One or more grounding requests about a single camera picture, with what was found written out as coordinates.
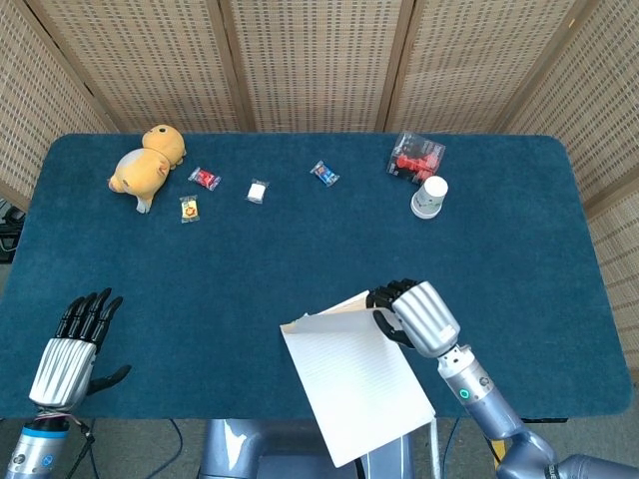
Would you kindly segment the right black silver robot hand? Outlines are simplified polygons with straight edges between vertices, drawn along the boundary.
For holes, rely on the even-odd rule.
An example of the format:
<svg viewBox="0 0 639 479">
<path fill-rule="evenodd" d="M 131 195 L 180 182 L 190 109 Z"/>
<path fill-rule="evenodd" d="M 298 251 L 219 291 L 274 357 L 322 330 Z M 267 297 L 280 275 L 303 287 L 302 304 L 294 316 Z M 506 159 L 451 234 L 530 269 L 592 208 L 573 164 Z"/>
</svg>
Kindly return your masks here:
<svg viewBox="0 0 639 479">
<path fill-rule="evenodd" d="M 365 307 L 387 339 L 424 357 L 443 356 L 457 344 L 460 326 L 428 281 L 392 280 L 372 289 Z"/>
</svg>

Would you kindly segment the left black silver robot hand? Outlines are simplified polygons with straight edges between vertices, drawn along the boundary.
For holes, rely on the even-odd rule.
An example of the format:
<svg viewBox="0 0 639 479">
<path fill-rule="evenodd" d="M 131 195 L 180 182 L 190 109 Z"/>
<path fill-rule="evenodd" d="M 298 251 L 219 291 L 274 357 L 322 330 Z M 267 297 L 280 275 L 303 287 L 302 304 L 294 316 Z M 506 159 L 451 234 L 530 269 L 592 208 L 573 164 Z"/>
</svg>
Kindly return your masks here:
<svg viewBox="0 0 639 479">
<path fill-rule="evenodd" d="M 29 392 L 41 415 L 68 414 L 88 396 L 113 387 L 130 373 L 125 364 L 95 378 L 95 361 L 112 319 L 123 303 L 105 288 L 74 299 L 47 342 Z"/>
</svg>

